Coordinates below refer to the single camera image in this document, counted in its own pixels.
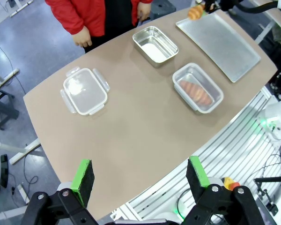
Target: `red jacket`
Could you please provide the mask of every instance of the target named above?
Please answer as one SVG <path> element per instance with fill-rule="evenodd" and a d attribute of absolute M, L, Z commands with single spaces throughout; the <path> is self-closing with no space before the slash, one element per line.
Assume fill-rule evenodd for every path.
<path fill-rule="evenodd" d="M 45 0 L 51 10 L 70 33 L 76 34 L 86 26 L 91 36 L 104 35 L 105 2 L 104 0 Z M 137 6 L 139 2 L 151 3 L 152 0 L 131 0 L 132 23 L 137 23 Z"/>

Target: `brown tabletop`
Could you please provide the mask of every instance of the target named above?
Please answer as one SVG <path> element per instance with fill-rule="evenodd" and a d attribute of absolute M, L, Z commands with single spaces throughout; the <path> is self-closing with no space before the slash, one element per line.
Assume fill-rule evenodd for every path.
<path fill-rule="evenodd" d="M 155 184 L 223 128 L 276 72 L 261 48 L 232 19 L 217 12 L 260 55 L 261 61 L 231 83 L 175 23 L 187 9 L 136 28 L 60 69 L 25 97 L 32 124 L 61 182 L 72 180 L 83 158 L 93 161 L 94 188 L 88 209 L 99 219 Z M 178 45 L 178 55 L 159 69 L 134 48 L 132 35 L 160 28 Z M 175 92 L 172 75 L 197 63 L 223 90 L 210 114 L 196 115 Z M 60 96 L 66 72 L 97 68 L 111 90 L 93 116 L 71 114 Z"/>
<path fill-rule="evenodd" d="M 255 5 L 261 6 L 266 3 L 272 2 L 271 0 L 251 0 Z M 265 14 L 272 20 L 274 20 L 281 27 L 281 11 L 277 8 L 272 8 L 265 11 Z"/>

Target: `green tape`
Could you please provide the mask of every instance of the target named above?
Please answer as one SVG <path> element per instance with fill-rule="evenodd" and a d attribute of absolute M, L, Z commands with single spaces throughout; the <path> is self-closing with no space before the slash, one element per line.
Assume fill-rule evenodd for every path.
<path fill-rule="evenodd" d="M 83 199 L 82 199 L 82 196 L 81 196 L 81 193 L 80 193 L 80 186 L 81 186 L 82 179 L 85 175 L 85 172 L 86 172 L 89 164 L 90 164 L 89 159 L 83 159 L 80 162 L 79 168 L 76 172 L 76 175 L 75 175 L 75 177 L 73 179 L 73 182 L 72 182 L 72 185 L 70 187 L 71 190 L 74 192 L 74 194 L 78 197 L 78 199 L 80 200 L 82 205 L 84 205 L 84 203 L 83 203 Z"/>
<path fill-rule="evenodd" d="M 191 161 L 195 172 L 197 174 L 197 177 L 199 179 L 199 183 L 201 185 L 201 187 L 203 188 L 207 188 L 210 185 L 209 179 L 205 173 L 205 170 L 199 160 L 198 156 L 190 156 L 189 160 Z"/>

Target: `bread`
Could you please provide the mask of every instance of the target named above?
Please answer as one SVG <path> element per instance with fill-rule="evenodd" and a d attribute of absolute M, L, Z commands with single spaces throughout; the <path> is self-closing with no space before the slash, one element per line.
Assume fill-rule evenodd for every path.
<path fill-rule="evenodd" d="M 203 106 L 209 106 L 212 104 L 211 97 L 201 86 L 188 81 L 181 81 L 179 84 L 195 103 Z"/>
<path fill-rule="evenodd" d="M 204 12 L 204 5 L 197 5 L 189 9 L 188 18 L 191 20 L 198 20 L 202 17 Z"/>

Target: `gray plastic stool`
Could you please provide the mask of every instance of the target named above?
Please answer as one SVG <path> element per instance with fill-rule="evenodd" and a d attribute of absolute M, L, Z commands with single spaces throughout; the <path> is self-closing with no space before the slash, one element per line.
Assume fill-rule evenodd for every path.
<path fill-rule="evenodd" d="M 4 125 L 9 119 L 17 119 L 19 116 L 19 111 L 14 108 L 12 103 L 12 99 L 15 97 L 3 90 L 0 90 L 0 99 L 5 95 L 8 96 L 8 103 L 5 104 L 0 101 L 0 113 L 5 115 L 5 118 L 0 121 L 0 130 L 3 130 L 2 125 Z"/>
<path fill-rule="evenodd" d="M 176 7 L 167 0 L 153 0 L 151 4 L 151 20 L 176 12 Z"/>

